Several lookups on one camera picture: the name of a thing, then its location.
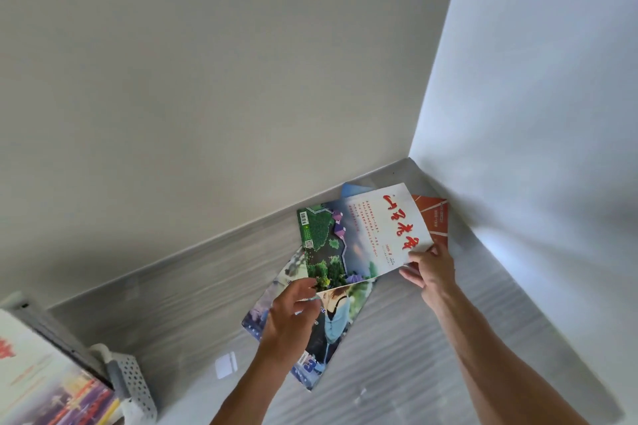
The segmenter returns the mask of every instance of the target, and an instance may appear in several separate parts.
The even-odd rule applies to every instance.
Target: forearm
[[[222,403],[211,425],[259,425],[290,370],[257,353],[235,389]]]
[[[574,409],[490,328],[455,285],[433,309],[454,348],[483,425],[585,424]]]

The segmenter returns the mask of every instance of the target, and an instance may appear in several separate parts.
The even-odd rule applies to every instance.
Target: person's left hand
[[[273,301],[257,354],[290,371],[306,349],[310,332],[321,310],[315,278],[292,281]]]

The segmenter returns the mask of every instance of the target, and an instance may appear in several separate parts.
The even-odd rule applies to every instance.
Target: hand
[[[410,252],[412,262],[399,272],[408,281],[419,286],[421,297],[433,307],[435,297],[442,291],[456,288],[454,259],[442,244],[434,244],[427,252]]]
[[[312,286],[315,278],[292,281],[273,301],[257,355],[274,361],[288,373],[308,345],[310,332],[321,310],[321,299]]]

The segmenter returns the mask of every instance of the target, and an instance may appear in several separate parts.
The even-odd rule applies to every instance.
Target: wall
[[[449,0],[0,0],[0,296],[405,157]]]
[[[638,423],[638,0],[451,0],[410,156]]]

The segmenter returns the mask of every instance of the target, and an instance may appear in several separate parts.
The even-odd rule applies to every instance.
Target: person's right hand
[[[410,252],[412,262],[399,273],[419,286],[421,297],[433,307],[435,297],[442,291],[456,288],[454,259],[442,244],[434,244],[426,252]]]

